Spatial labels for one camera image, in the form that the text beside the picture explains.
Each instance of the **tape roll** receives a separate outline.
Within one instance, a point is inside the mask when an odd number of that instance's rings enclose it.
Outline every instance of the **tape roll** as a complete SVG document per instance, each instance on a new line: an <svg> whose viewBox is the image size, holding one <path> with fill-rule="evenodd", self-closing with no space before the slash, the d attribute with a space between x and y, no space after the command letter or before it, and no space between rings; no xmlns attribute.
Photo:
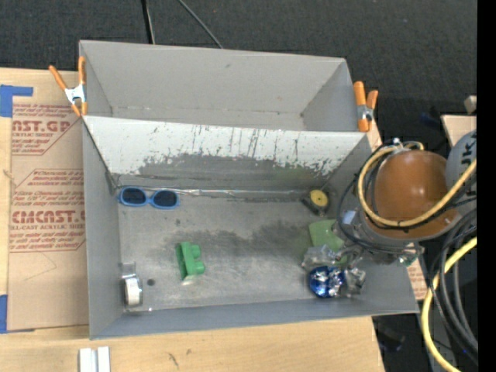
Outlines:
<svg viewBox="0 0 496 372"><path fill-rule="evenodd" d="M139 306L143 303L143 292L140 279L130 277L124 280L124 291L126 293L126 304L128 306Z"/></svg>

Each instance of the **brown dome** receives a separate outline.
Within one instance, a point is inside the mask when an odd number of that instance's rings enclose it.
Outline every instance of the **brown dome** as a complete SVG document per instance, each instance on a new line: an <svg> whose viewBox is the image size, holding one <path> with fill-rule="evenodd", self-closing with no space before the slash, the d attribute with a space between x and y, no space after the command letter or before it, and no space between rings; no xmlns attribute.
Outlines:
<svg viewBox="0 0 496 372"><path fill-rule="evenodd" d="M448 191L445 179L446 159L425 150L406 150L391 155L382 163L374 186L377 214L395 221L416 218L430 210ZM370 194L367 204L372 207ZM456 218L451 209L415 229L379 229L383 236L395 239L418 239L440 234Z"/></svg>

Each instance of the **sunglasses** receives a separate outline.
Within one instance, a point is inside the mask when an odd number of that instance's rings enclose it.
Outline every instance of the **sunglasses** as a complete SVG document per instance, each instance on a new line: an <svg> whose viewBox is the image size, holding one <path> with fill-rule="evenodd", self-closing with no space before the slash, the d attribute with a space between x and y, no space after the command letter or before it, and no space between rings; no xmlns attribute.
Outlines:
<svg viewBox="0 0 496 372"><path fill-rule="evenodd" d="M173 209L179 205L179 197L171 190L158 190L148 197L141 188L126 187L119 194L119 202L129 207L143 207L151 204L158 209Z"/></svg>

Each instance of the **shiny blue object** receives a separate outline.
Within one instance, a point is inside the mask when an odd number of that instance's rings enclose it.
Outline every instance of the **shiny blue object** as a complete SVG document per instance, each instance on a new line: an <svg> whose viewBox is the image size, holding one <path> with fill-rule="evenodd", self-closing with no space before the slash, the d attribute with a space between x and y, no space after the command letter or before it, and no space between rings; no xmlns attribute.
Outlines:
<svg viewBox="0 0 496 372"><path fill-rule="evenodd" d="M338 296L346 283L344 272L338 267L317 267L309 273L308 278L310 289L320 298Z"/></svg>

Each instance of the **green object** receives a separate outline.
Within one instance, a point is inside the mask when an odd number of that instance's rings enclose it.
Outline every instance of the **green object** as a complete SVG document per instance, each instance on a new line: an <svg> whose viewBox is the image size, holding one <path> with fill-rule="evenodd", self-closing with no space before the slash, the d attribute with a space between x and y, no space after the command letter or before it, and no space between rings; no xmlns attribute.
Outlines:
<svg viewBox="0 0 496 372"><path fill-rule="evenodd" d="M181 272L181 280L198 276L205 272L205 265L199 260L202 254L200 246L188 241L176 245L176 257Z"/></svg>
<svg viewBox="0 0 496 372"><path fill-rule="evenodd" d="M338 252L343 248L344 240L332 231L335 222L335 219L327 219L308 225L313 246L327 245L333 252ZM345 264L347 259L347 257L343 257L337 264Z"/></svg>

